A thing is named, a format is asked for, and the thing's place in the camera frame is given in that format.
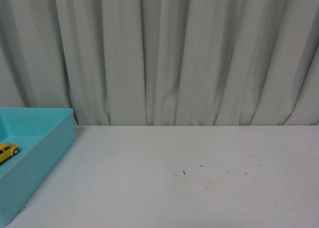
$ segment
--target tabletop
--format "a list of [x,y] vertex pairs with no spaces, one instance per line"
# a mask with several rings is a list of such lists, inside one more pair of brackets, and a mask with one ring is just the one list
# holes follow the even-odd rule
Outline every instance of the tabletop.
[[318,227],[319,126],[75,129],[6,228]]

